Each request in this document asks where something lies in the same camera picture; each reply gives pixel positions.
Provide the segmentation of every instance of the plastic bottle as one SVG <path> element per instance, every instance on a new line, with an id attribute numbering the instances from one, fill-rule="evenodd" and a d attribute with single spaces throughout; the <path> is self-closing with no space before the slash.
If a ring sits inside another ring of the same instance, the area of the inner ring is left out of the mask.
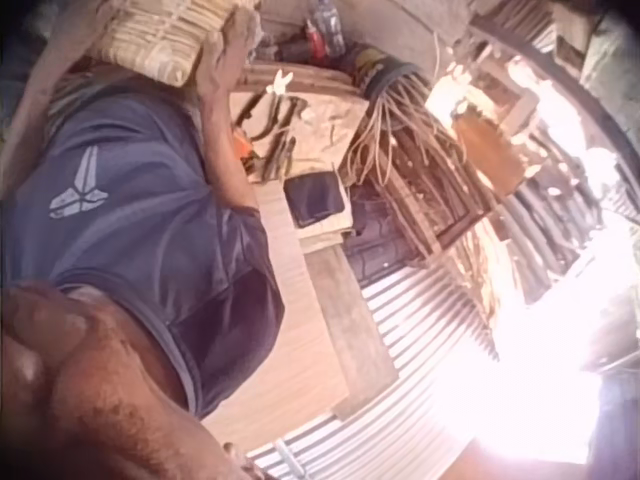
<path id="1" fill-rule="evenodd" d="M 329 58 L 342 56 L 346 47 L 338 9 L 331 0 L 312 0 L 311 18 L 324 38 Z"/>

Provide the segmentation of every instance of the black pouch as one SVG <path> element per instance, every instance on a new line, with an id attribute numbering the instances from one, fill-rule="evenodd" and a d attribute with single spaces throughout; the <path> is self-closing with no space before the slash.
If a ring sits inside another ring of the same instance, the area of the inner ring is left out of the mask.
<path id="1" fill-rule="evenodd" d="M 299 228 L 321 222 L 344 211 L 340 183 L 335 172 L 308 173 L 288 178 L 284 194 Z"/>

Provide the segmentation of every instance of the woven basket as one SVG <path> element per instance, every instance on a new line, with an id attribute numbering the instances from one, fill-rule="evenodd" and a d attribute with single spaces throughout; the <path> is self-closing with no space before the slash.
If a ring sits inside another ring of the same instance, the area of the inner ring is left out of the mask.
<path id="1" fill-rule="evenodd" d="M 257 0 L 135 0 L 92 55 L 168 85 L 189 78 L 207 33 L 220 30 L 236 5 Z"/>

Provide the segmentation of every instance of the corrugated metal wall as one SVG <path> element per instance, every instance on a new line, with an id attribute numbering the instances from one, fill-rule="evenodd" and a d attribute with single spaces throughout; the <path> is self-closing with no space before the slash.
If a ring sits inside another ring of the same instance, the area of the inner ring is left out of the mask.
<path id="1" fill-rule="evenodd" d="M 347 422 L 327 414 L 253 452 L 282 480 L 435 479 L 471 439 L 449 428 L 439 402 L 452 353 L 489 362 L 484 324 L 469 295 L 439 266 L 404 268 L 363 294 L 400 379 Z"/>

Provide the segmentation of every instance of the man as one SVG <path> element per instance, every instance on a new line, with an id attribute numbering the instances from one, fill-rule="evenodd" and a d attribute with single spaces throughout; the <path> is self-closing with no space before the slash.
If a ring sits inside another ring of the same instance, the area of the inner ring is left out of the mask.
<path id="1" fill-rule="evenodd" d="M 229 111 L 256 14 L 205 43 L 202 154 L 144 81 L 85 96 L 45 146 L 56 84 L 116 13 L 65 10 L 0 157 L 3 451 L 44 478 L 252 478 L 198 419 L 264 361 L 283 316 Z"/>

